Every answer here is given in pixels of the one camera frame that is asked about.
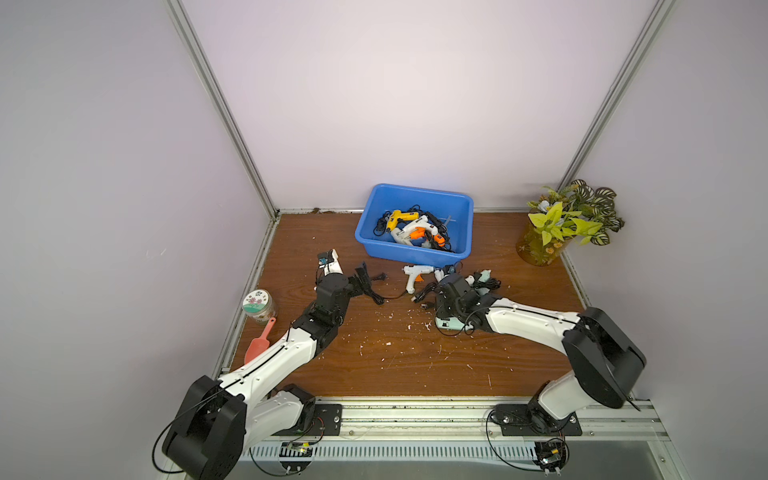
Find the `mint glue gun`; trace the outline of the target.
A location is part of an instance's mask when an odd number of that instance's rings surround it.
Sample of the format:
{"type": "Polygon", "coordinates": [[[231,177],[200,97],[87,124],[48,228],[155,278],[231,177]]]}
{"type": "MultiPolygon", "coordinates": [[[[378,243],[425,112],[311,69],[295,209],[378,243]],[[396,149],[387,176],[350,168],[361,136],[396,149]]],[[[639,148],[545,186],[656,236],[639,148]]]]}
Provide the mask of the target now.
{"type": "Polygon", "coordinates": [[[461,334],[471,335],[475,330],[472,325],[467,325],[457,317],[435,317],[434,324],[438,332],[447,337],[456,337],[461,334]]]}
{"type": "Polygon", "coordinates": [[[496,291],[501,287],[501,281],[492,276],[490,269],[474,272],[468,278],[468,283],[480,295],[496,291]]]}

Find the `small white glue gun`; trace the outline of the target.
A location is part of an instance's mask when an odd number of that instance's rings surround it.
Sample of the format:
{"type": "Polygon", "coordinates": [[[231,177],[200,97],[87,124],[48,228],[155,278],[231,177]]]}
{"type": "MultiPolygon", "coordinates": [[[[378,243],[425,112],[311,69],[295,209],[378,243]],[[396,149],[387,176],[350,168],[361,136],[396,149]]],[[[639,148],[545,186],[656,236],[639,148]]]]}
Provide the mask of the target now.
{"type": "Polygon", "coordinates": [[[437,282],[440,282],[445,277],[445,273],[441,268],[431,265],[407,265],[403,267],[403,272],[408,277],[405,287],[405,291],[408,294],[415,293],[415,283],[422,281],[423,275],[434,274],[437,282]]]}

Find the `white glue gun red switch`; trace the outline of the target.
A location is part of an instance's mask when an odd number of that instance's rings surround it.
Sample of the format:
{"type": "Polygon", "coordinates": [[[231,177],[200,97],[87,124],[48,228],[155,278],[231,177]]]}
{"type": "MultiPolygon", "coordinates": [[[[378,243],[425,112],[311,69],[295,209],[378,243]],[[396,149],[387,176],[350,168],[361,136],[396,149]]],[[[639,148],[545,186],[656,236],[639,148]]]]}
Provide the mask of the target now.
{"type": "Polygon", "coordinates": [[[392,233],[399,243],[406,245],[411,245],[413,240],[425,239],[428,236],[442,236],[438,227],[432,224],[426,215],[422,215],[418,219],[406,224],[398,233],[395,233],[395,231],[392,231],[392,233]]]}

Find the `yellow glue gun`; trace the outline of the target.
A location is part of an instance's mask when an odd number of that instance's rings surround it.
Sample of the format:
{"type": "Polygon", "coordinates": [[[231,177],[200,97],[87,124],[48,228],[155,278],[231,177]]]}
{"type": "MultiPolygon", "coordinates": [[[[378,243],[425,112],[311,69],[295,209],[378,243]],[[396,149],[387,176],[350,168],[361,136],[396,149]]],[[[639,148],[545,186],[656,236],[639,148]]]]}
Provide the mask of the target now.
{"type": "Polygon", "coordinates": [[[401,223],[412,222],[417,220],[419,217],[420,217],[420,214],[418,211],[403,212],[401,210],[394,210],[387,216],[386,223],[385,223],[385,231],[391,232],[393,229],[397,228],[401,223]]]}

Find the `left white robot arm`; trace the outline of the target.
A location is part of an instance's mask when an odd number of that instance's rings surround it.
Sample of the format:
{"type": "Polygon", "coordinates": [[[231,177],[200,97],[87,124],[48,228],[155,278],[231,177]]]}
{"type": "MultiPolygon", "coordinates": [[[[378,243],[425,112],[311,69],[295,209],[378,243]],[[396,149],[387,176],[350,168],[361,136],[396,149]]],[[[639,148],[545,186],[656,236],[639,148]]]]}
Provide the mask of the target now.
{"type": "Polygon", "coordinates": [[[188,388],[177,414],[151,452],[192,479],[223,479],[242,453],[297,425],[307,426],[314,398],[279,384],[319,356],[337,337],[352,298],[370,285],[360,276],[329,273],[316,284],[316,299],[266,351],[217,379],[203,375],[188,388]]]}

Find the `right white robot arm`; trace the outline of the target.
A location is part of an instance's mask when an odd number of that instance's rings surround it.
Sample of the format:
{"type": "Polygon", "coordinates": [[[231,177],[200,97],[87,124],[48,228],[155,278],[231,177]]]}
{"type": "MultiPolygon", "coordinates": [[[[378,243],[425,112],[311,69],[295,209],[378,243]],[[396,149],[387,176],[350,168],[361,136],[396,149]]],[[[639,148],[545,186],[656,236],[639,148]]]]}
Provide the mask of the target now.
{"type": "Polygon", "coordinates": [[[450,274],[436,285],[436,319],[457,320],[464,330],[511,335],[564,355],[570,370],[546,382],[526,407],[526,423],[555,431],[593,403],[620,409],[647,365],[646,356],[603,310],[558,312],[517,303],[477,281],[450,274]]]}

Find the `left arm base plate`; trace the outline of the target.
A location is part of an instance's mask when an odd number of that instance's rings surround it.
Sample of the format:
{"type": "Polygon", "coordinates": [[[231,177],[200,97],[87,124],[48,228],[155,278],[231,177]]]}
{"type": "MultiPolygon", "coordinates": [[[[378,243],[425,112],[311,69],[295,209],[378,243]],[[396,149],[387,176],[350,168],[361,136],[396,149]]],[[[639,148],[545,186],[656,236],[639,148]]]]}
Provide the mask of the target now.
{"type": "Polygon", "coordinates": [[[320,403],[311,415],[302,413],[298,423],[283,435],[302,437],[337,437],[341,434],[344,407],[340,403],[320,403]]]}

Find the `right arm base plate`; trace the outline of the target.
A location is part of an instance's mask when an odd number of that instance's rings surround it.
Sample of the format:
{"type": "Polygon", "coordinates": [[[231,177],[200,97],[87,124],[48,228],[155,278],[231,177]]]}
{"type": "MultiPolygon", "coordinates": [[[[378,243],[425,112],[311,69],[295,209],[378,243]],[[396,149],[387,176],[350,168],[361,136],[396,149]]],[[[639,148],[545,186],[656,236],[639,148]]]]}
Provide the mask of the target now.
{"type": "Polygon", "coordinates": [[[554,419],[546,412],[523,404],[497,404],[490,421],[501,427],[503,436],[581,436],[583,430],[574,413],[554,419]]]}

